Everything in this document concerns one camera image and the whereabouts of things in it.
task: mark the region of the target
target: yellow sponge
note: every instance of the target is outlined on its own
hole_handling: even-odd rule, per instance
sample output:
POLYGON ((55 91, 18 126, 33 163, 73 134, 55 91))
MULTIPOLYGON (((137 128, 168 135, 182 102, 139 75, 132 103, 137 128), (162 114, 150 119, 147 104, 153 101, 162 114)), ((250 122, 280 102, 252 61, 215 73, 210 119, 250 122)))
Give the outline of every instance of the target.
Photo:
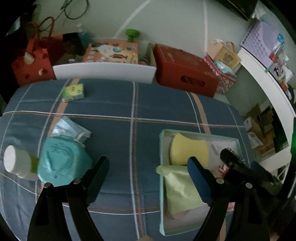
POLYGON ((195 156, 203 168, 209 163, 209 148, 205 140, 192 140, 176 134, 170 147, 170 162, 175 166, 186 166, 189 157, 195 156))

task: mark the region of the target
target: green cloth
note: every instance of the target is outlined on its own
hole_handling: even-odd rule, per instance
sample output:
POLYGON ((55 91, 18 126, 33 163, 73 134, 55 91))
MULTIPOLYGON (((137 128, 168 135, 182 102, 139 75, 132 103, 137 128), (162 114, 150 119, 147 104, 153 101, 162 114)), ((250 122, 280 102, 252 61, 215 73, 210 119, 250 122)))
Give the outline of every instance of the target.
POLYGON ((170 213, 179 213, 205 205, 187 172, 187 167, 158 166, 156 172, 164 176, 170 213))

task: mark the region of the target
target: mattress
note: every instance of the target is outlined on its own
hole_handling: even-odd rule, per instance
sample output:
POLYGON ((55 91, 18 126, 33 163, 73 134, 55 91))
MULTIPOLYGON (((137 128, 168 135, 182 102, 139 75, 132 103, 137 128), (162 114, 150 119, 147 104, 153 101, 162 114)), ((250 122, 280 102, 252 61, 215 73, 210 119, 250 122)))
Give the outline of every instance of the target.
MULTIPOLYGON (((96 201, 88 208, 104 240, 193 240, 198 230, 165 237, 159 232, 159 134, 164 129, 201 132, 239 140, 246 165, 254 160, 238 111, 218 100, 185 91, 127 81, 73 79, 36 82, 11 98, 0 122, 0 212, 19 240, 25 241, 41 193, 33 182, 6 172, 8 145, 39 157, 42 145, 63 116, 92 132, 85 150, 95 161, 110 160, 110 171, 96 201), (63 87, 83 83, 85 98, 64 103, 63 87)), ((69 207, 65 217, 79 240, 69 207)), ((226 218, 228 228, 230 217, 226 218)))

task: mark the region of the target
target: teal container lid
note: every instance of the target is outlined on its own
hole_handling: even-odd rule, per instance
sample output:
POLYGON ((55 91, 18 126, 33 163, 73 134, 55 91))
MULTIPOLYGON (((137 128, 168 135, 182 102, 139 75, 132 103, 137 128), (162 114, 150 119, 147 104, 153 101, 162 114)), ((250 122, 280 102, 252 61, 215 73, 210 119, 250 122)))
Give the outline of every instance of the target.
POLYGON ((83 177, 92 163, 81 144, 71 137, 50 137, 43 145, 37 174, 42 182, 62 186, 83 177))

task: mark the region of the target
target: white bottle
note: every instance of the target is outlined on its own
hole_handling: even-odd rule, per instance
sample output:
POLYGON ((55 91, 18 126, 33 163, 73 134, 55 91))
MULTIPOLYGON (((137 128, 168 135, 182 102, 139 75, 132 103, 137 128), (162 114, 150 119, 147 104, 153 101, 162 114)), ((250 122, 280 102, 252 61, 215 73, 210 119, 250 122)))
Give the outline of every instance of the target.
POLYGON ((19 178, 30 181, 38 180, 37 173, 35 173, 38 159, 24 150, 19 150, 12 145, 8 146, 4 152, 3 163, 8 172, 16 174, 19 178))

